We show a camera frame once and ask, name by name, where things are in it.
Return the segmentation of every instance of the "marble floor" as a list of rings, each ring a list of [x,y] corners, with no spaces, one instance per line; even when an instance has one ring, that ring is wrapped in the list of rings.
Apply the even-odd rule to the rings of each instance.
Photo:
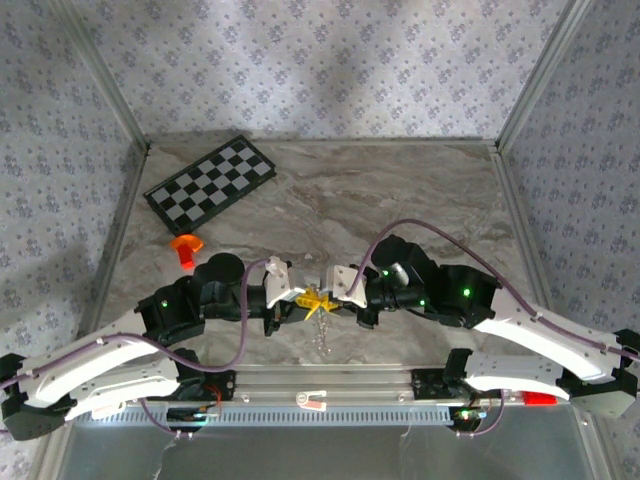
[[[429,221],[485,257],[528,293],[502,194],[486,147],[440,145],[330,146],[292,143],[256,146],[277,176],[195,233],[204,241],[196,262],[231,252],[245,262],[276,254],[308,280],[329,263],[360,263],[369,243],[388,223],[405,217]],[[152,147],[127,226],[102,316],[109,322],[185,272],[170,248],[172,234],[142,194],[217,145]],[[395,232],[438,262],[473,265],[456,247],[415,226]],[[255,277],[258,283],[261,274]],[[251,322],[244,364],[443,364],[453,347],[520,353],[501,339],[447,329],[407,313],[381,315],[374,331],[355,319],[335,317],[326,335],[330,354],[314,344],[312,322],[285,325],[270,338]],[[209,365],[235,353],[239,325],[208,322],[205,334],[184,342]]]

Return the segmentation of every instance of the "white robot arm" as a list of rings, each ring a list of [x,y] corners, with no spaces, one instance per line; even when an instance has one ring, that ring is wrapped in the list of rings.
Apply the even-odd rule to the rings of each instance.
[[[454,349],[439,374],[446,389],[468,396],[492,390],[544,393],[609,417],[619,416],[635,401],[637,378],[625,370],[630,361],[615,353],[638,350],[640,336],[634,332],[598,332],[535,306],[538,314],[531,316],[485,273],[467,266],[438,267],[415,244],[393,236],[388,240],[372,258],[378,270],[365,270],[364,281],[357,285],[354,266],[327,270],[318,293],[339,306],[334,313],[355,314],[360,326],[373,328],[380,311],[407,309],[443,325],[506,338],[537,354],[492,356]],[[8,395],[2,404],[5,425],[14,438],[26,440],[85,412],[95,418],[112,415],[136,398],[216,400],[205,388],[211,375],[198,371],[212,370],[199,368],[193,352],[174,353],[166,347],[201,334],[205,319],[240,320],[243,308],[247,317],[262,319],[267,336],[303,320],[308,307],[298,299],[308,289],[300,274],[277,257],[264,264],[263,284],[241,291],[242,261],[230,254],[214,255],[192,276],[159,289],[135,310],[67,347],[36,358],[2,357],[0,382]],[[540,322],[542,316],[565,333]],[[155,353],[170,358],[128,364]],[[231,367],[214,371],[231,375],[225,383],[229,389],[220,392],[228,398],[235,372]],[[413,385],[415,401],[424,398],[424,387],[425,382]]]

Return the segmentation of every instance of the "chessboard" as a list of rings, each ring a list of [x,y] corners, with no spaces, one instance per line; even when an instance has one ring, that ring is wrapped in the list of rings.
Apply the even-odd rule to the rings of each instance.
[[[191,233],[276,175],[242,135],[144,193],[171,232]]]

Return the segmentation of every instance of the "wall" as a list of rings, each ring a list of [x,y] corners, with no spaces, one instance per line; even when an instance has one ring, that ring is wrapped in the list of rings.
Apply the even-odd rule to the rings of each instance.
[[[76,335],[141,161],[44,5],[0,4],[0,356]],[[0,478],[25,478],[36,446],[0,436]]]
[[[640,331],[639,127],[640,5],[595,1],[508,158],[556,309],[605,331]],[[638,403],[613,441],[640,478]]]
[[[165,141],[496,138],[566,0],[74,3]]]

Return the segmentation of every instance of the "wire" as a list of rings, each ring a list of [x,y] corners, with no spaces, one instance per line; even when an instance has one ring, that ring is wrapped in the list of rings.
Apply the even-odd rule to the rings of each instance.
[[[209,390],[210,392],[215,393],[215,395],[216,395],[216,407],[218,407],[218,414],[222,415],[222,392],[215,385],[205,385],[204,388]]]
[[[605,343],[596,342],[596,341],[591,340],[589,338],[585,338],[582,335],[578,335],[576,333],[573,333],[573,332],[571,332],[569,330],[566,330],[566,329],[554,324],[550,320],[546,319],[543,315],[538,314],[538,312],[536,312],[536,310],[531,305],[529,305],[529,303],[524,299],[524,297],[520,294],[520,292],[518,292],[518,290],[509,282],[509,280],[507,280],[500,272],[498,272],[495,268],[493,268],[489,264],[489,262],[484,260],[480,255],[478,255],[473,250],[471,250],[470,248],[468,248],[465,245],[463,245],[462,243],[460,243],[458,240],[453,238],[448,233],[443,232],[438,227],[435,227],[435,226],[431,225],[430,223],[423,222],[422,220],[416,220],[416,219],[413,219],[413,218],[404,218],[402,220],[396,220],[395,222],[390,223],[389,225],[387,225],[385,228],[383,228],[380,231],[380,233],[375,238],[373,243],[369,246],[369,249],[367,250],[367,253],[365,254],[364,258],[362,259],[362,263],[360,264],[360,267],[358,267],[358,273],[356,274],[356,277],[354,278],[353,283],[351,284],[351,288],[349,288],[349,290],[346,293],[346,295],[348,297],[353,295],[353,293],[355,292],[355,290],[356,290],[356,288],[358,286],[358,283],[360,283],[362,281],[362,278],[364,276],[364,269],[366,268],[367,264],[371,261],[371,255],[373,255],[373,252],[376,249],[376,247],[378,246],[378,244],[382,241],[382,239],[384,238],[384,236],[387,233],[389,233],[392,229],[394,229],[398,225],[402,225],[402,224],[413,224],[413,225],[418,225],[418,226],[424,227],[424,228],[426,228],[428,230],[431,230],[432,232],[437,233],[438,235],[440,235],[442,238],[448,240],[449,242],[453,243],[456,247],[461,249],[463,252],[465,252],[467,255],[469,255],[471,258],[473,258],[476,262],[478,262],[480,265],[482,265],[486,270],[488,270],[489,273],[491,273],[494,277],[496,277],[500,281],[500,283],[502,285],[504,285],[504,287],[511,294],[511,296],[516,300],[516,302],[518,302],[520,304],[520,306],[529,315],[531,315],[532,318],[535,318],[537,321],[539,321],[542,325],[547,327],[549,330],[553,330],[554,332],[556,332],[556,333],[558,333],[558,334],[560,334],[560,335],[562,335],[562,336],[564,336],[566,338],[570,338],[572,340],[576,340],[576,341],[578,341],[580,343],[583,343],[585,345],[588,345],[590,347],[597,348],[598,350],[600,350],[602,352],[605,352],[605,351],[606,352],[611,352],[611,353],[614,353],[616,355],[620,355],[621,357],[626,357],[628,359],[631,359],[634,362],[640,362],[640,356],[638,356],[635,353],[628,352],[628,351],[623,350],[621,348],[611,347],[611,346],[606,345]]]
[[[77,358],[78,356],[84,354],[85,352],[92,351],[96,348],[100,348],[102,345],[106,345],[110,341],[117,341],[117,340],[134,340],[136,342],[146,343],[148,345],[151,345],[152,347],[154,347],[155,349],[157,349],[159,352],[163,353],[167,357],[169,357],[171,360],[174,360],[175,362],[178,362],[182,365],[185,365],[186,367],[192,368],[199,372],[220,373],[220,372],[225,372],[227,370],[230,370],[240,363],[247,348],[247,330],[248,330],[248,323],[249,323],[249,302],[247,298],[248,297],[247,291],[248,291],[248,284],[249,284],[249,274],[251,273],[251,270],[253,270],[256,267],[262,267],[266,265],[267,262],[268,260],[257,260],[253,263],[250,263],[247,266],[247,269],[244,271],[244,274],[242,275],[242,281],[240,283],[240,345],[238,346],[238,351],[236,352],[235,356],[226,365],[205,366],[200,363],[187,360],[186,358],[181,357],[180,355],[174,353],[173,351],[169,350],[163,345],[160,345],[158,342],[155,342],[147,337],[143,337],[142,335],[138,335],[136,333],[114,333],[111,335],[105,335],[103,337],[100,337],[98,340],[88,343],[86,345],[83,345],[61,356],[60,358],[57,358],[56,360],[53,360],[41,367],[34,368],[28,374],[23,373],[21,375],[17,375],[13,378],[5,380],[4,382],[0,383],[0,390],[10,387],[11,385],[14,385],[18,382],[22,382],[23,380],[26,380],[29,377],[38,378],[38,376],[40,376],[42,373],[46,373],[52,368],[55,368],[59,365],[63,365],[73,360],[74,358]]]
[[[500,420],[502,420],[502,415],[504,414],[504,405],[505,405],[504,392],[500,390],[500,410],[498,410],[498,415],[496,416],[496,419],[493,421],[493,423],[489,425],[487,428],[480,430],[479,432],[456,432],[456,434],[460,435],[461,437],[473,438],[473,437],[477,437],[478,435],[484,435],[485,433],[489,433],[495,430],[495,428],[500,423]]]
[[[140,402],[140,406],[142,407],[142,411],[147,416],[149,421],[153,423],[156,427],[162,430],[165,433],[168,433],[176,438],[192,438],[193,433],[189,434],[188,432],[181,432],[180,430],[173,431],[169,427],[162,425],[158,420],[154,418],[154,416],[149,411],[149,407],[147,406],[147,401],[144,398],[138,399]]]
[[[407,308],[406,309],[407,312],[409,312],[411,315],[415,315],[416,317],[420,317],[420,318],[424,318],[426,320],[431,320],[429,317],[427,317],[424,313],[420,313],[417,310],[414,310],[413,308]]]

